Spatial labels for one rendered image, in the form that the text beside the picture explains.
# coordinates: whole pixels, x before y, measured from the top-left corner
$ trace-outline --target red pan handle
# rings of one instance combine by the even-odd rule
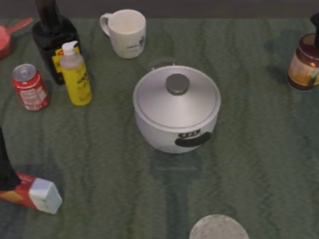
[[[7,29],[7,32],[8,32],[8,34],[11,34],[11,33],[15,32],[15,31],[20,30],[21,28],[24,28],[25,26],[28,26],[32,22],[33,22],[33,18],[32,17],[27,18],[27,19],[19,22],[18,24],[14,25],[12,27],[9,27]]]

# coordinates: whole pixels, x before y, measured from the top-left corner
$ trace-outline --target brown jar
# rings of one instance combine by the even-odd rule
[[[303,36],[290,63],[288,80],[297,90],[310,91],[319,84],[319,48],[315,41],[315,33]]]

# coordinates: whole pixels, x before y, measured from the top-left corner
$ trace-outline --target yellow label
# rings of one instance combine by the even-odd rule
[[[18,193],[15,192],[3,193],[0,195],[0,197],[12,203],[23,200],[23,197],[21,197]]]
[[[62,74],[71,102],[76,106],[84,106],[90,103],[92,92],[85,64],[72,70],[62,68]]]
[[[310,82],[313,85],[319,84],[319,68],[301,62],[296,54],[290,63],[288,75],[299,85],[308,86]]]
[[[76,46],[76,47],[74,48],[74,51],[75,51],[76,53],[80,53],[79,47]],[[61,59],[61,57],[62,57],[63,55],[64,55],[64,54],[63,54],[63,50],[62,50],[62,48],[60,48],[60,49],[56,50],[56,51],[55,51],[55,55],[52,56],[52,61],[53,61],[53,63],[54,63],[55,70],[56,70],[57,73],[61,73],[61,72],[62,72],[62,67],[60,66],[60,59]]]

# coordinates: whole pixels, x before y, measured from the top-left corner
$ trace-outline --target dark glass bottle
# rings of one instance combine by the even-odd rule
[[[319,13],[311,17],[316,33],[304,35],[298,44],[288,70],[288,82],[300,91],[319,85]]]
[[[21,180],[11,167],[0,128],[0,191],[13,191],[20,183]]]
[[[70,20],[61,16],[55,0],[35,0],[40,21],[32,28],[33,40],[54,81],[64,84],[60,58],[62,45],[78,41],[75,51],[82,53],[78,32]]]

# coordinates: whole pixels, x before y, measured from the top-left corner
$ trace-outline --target red spoon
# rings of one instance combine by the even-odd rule
[[[30,17],[9,28],[0,25],[0,59],[11,54],[11,34],[20,30],[21,28],[28,26],[30,23],[32,23],[32,21],[33,18]]]

